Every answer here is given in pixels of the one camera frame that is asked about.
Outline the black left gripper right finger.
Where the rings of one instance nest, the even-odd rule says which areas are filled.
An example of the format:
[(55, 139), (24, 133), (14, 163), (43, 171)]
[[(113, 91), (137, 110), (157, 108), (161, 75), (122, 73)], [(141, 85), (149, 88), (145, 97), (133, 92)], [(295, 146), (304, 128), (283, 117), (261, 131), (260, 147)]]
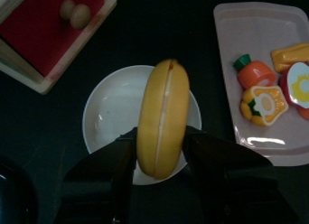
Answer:
[(275, 166), (263, 155), (192, 126), (182, 150), (205, 224), (297, 224), (299, 216), (279, 191)]

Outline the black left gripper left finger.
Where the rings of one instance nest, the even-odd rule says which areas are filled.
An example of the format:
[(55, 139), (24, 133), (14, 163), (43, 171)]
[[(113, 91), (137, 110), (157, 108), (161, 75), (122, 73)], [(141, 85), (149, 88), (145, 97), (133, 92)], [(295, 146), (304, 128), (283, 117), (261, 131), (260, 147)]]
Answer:
[(54, 224), (129, 224), (137, 128), (69, 171)]

